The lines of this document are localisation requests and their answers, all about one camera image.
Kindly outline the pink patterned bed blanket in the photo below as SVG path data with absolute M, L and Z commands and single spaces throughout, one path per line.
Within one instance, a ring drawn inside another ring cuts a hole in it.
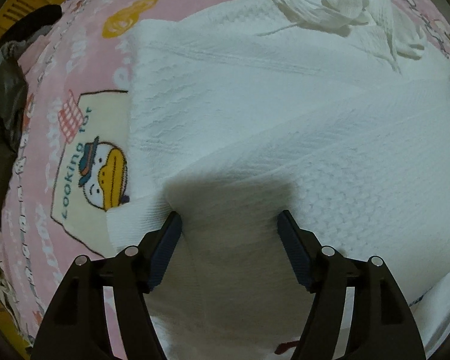
M 21 332 L 35 339 L 74 257 L 109 258 L 107 216 L 129 202 L 132 56 L 143 20 L 178 22 L 233 0 L 71 0 L 22 57 L 29 86 L 24 133 L 2 213 L 0 264 Z M 413 0 L 390 0 L 450 63 Z

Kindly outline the black garment on headboard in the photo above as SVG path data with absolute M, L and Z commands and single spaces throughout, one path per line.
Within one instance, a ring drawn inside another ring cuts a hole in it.
M 43 27 L 53 26 L 60 18 L 62 18 L 62 7 L 60 5 L 49 4 L 43 6 L 13 24 L 4 33 L 0 41 L 27 40 Z

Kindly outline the dark olive jacket pile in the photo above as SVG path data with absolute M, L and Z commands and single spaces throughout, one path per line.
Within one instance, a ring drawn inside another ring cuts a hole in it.
M 28 84 L 17 62 L 17 44 L 0 50 L 0 230 L 1 213 L 22 138 Z

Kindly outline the white zip hoodie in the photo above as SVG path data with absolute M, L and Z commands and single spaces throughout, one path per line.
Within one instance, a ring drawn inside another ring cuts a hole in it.
M 433 354 L 450 332 L 450 63 L 390 0 L 233 0 L 130 30 L 130 200 L 114 247 L 183 231 L 145 298 L 169 359 L 273 359 L 314 297 L 288 210 L 381 256 Z

